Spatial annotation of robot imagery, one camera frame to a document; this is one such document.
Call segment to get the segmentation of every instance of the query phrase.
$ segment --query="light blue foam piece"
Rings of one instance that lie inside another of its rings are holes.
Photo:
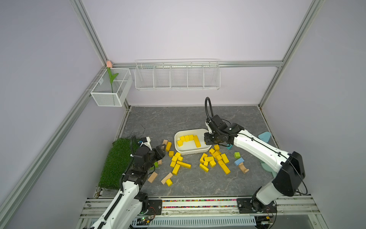
[[[266,131],[258,135],[258,138],[264,142],[269,142],[269,139],[271,138],[271,133]]]
[[[238,160],[234,161],[234,163],[236,164],[236,166],[238,166],[242,162],[244,162],[244,159],[243,158],[239,158]]]

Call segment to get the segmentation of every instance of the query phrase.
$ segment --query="artificial grass mat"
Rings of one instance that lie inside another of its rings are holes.
[[[112,148],[105,160],[99,187],[105,189],[119,189],[119,179],[131,160],[130,139],[119,138],[113,142]],[[138,146],[133,143],[134,151]]]

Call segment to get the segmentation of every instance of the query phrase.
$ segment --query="teal plastic object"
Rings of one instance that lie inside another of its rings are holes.
[[[266,170],[267,172],[272,173],[273,178],[275,178],[277,176],[277,173],[275,171],[273,171],[273,169],[271,167],[269,167],[268,164],[261,161],[261,165],[262,165],[264,170]]]
[[[264,142],[269,142],[269,139],[271,138],[271,133],[266,131],[258,135],[258,138]]]
[[[240,158],[240,153],[239,153],[239,152],[235,152],[235,153],[234,153],[234,157],[235,157],[236,159]]]

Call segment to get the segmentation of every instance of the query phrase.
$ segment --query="white wire basket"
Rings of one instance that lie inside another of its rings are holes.
[[[138,90],[199,90],[220,88],[218,61],[141,63],[136,61]]]
[[[100,107],[121,107],[132,85],[129,69],[111,68],[111,72],[118,73],[112,86],[106,69],[90,93]]]

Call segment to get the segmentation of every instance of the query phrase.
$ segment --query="gray marble floor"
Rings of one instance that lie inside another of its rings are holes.
[[[268,131],[266,124],[255,106],[241,107],[213,107],[214,114],[221,118],[237,123],[246,128],[255,136]],[[204,107],[132,107],[122,137],[149,136],[151,146],[155,147],[167,139],[173,143],[176,132],[205,128],[206,114]],[[162,180],[173,170],[171,158],[167,154],[163,164],[156,169],[158,176],[151,184],[146,182],[141,191],[156,196],[251,196],[255,191],[268,183],[273,177],[260,165],[260,160],[247,151],[233,146],[230,150],[220,148],[229,159],[227,164],[231,173],[225,175],[219,165],[209,167],[208,173],[199,168],[199,159],[202,155],[190,154],[183,156],[183,162],[192,164],[191,169],[180,168],[178,175],[171,179],[173,185],[163,185]],[[240,152],[245,160],[244,165],[250,171],[243,174],[234,164],[234,152]]]

